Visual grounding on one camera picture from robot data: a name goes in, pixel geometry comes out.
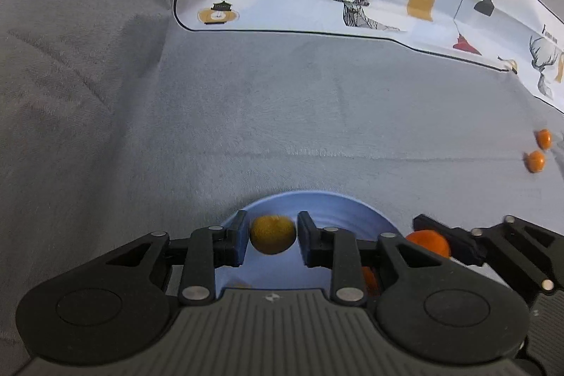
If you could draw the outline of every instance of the blue plate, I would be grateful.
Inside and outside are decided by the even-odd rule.
[[[357,239],[376,241],[384,232],[399,233],[376,209],[354,198],[328,191],[287,191],[244,207],[250,221],[261,215],[286,215],[294,223],[298,212],[308,211],[318,228],[340,227]],[[227,226],[235,215],[222,226]],[[316,289],[329,291],[331,271],[304,266],[298,241],[277,255],[264,255],[249,242],[245,261],[239,268],[224,266],[215,270],[217,292],[224,287],[253,289]]]

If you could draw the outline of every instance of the orange ball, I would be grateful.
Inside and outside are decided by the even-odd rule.
[[[548,150],[552,146],[552,134],[548,129],[541,129],[537,133],[537,144],[543,150]]]
[[[415,231],[408,234],[405,239],[441,255],[441,257],[450,258],[448,241],[435,230]]]
[[[529,153],[525,159],[527,169],[531,172],[540,172],[544,169],[545,157],[540,150]]]

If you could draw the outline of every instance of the silver screw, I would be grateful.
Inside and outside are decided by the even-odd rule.
[[[363,297],[364,293],[362,290],[355,287],[343,287],[342,289],[337,290],[337,298],[348,303],[357,302],[362,300]]]
[[[554,282],[552,282],[550,279],[545,279],[542,281],[541,285],[540,285],[544,290],[546,290],[547,292],[552,291],[552,289],[554,289]]]
[[[186,287],[182,291],[182,296],[184,296],[187,300],[205,300],[208,296],[210,296],[210,291],[201,285],[192,285],[190,287]]]

